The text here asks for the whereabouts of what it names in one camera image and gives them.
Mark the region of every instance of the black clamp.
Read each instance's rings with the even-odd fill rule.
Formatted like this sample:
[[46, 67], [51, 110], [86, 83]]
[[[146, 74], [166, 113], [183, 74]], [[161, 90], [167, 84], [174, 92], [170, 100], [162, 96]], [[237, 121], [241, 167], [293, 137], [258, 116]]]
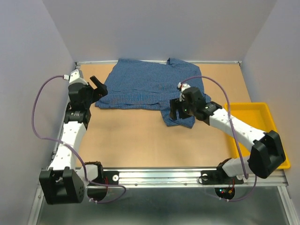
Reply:
[[170, 117], [172, 120], [177, 120], [177, 111], [180, 119], [186, 119], [195, 116], [197, 120], [204, 121], [210, 124], [209, 117], [214, 114], [217, 109], [222, 109], [222, 106], [215, 102], [206, 103], [204, 96], [197, 87], [185, 89], [182, 94], [184, 100], [179, 98], [170, 100]]
[[93, 89], [89, 83], [77, 82], [69, 85], [70, 102], [66, 108], [64, 123], [77, 121], [83, 123], [86, 129], [88, 128], [91, 117], [90, 105], [108, 93], [106, 85], [102, 84], [95, 76], [92, 76], [90, 80], [96, 85], [96, 89]]

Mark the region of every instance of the wooden table surface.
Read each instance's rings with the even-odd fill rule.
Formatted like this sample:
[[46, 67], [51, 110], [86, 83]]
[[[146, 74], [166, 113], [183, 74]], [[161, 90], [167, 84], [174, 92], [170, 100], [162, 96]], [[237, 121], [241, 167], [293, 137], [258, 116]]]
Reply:
[[[250, 102], [239, 65], [196, 65], [202, 75], [224, 87], [231, 102]], [[113, 66], [81, 65], [80, 69], [85, 80], [95, 75], [104, 83]], [[226, 103], [216, 84], [203, 83], [212, 101]], [[189, 129], [167, 127], [160, 111], [99, 109], [94, 105], [90, 111], [92, 117], [79, 150], [85, 162], [100, 161], [104, 167], [217, 166], [231, 156], [226, 134], [200, 121]]]

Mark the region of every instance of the gray wall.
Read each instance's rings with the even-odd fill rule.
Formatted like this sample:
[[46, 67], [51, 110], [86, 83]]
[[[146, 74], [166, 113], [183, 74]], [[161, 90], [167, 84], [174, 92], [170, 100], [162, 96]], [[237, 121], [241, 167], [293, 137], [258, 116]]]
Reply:
[[[2, 1], [0, 21], [0, 224], [23, 225], [54, 145], [31, 130], [34, 98], [46, 79], [70, 73], [74, 64], [42, 1]], [[38, 102], [43, 135], [57, 136], [65, 88], [62, 80], [53, 81]]]
[[291, 169], [288, 190], [300, 216], [300, 1], [279, 0], [251, 45], [242, 72], [252, 101], [267, 102]]
[[242, 60], [276, 0], [43, 0], [75, 61]]
[[[235, 198], [250, 187], [236, 188]], [[131, 188], [118, 202], [47, 205], [39, 225], [287, 225], [277, 187], [256, 187], [251, 197], [224, 202], [214, 188]]]

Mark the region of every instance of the screw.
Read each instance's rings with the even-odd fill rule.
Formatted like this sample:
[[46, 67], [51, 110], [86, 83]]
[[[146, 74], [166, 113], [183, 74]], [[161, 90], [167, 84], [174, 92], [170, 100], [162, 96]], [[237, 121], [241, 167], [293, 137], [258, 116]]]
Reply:
[[206, 174], [206, 173], [202, 174], [202, 175], [201, 175], [201, 178], [202, 178], [204, 181], [207, 181], [207, 180], [208, 180], [207, 174]]
[[119, 180], [119, 176], [118, 175], [113, 175], [112, 176], [112, 180], [113, 181], [118, 181]]

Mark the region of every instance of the cloth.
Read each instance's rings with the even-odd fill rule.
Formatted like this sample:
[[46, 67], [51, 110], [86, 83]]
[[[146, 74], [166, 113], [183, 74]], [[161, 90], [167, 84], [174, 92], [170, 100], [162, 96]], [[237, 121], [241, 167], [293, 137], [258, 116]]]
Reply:
[[[184, 120], [169, 117], [170, 100], [179, 97], [179, 82], [197, 75], [201, 75], [198, 66], [178, 59], [170, 58], [166, 65], [119, 59], [105, 81], [108, 95], [97, 101], [95, 106], [102, 109], [160, 110], [167, 126], [191, 128], [195, 123], [194, 117]], [[201, 78], [192, 79], [188, 84], [198, 87], [206, 102], [210, 102]]]

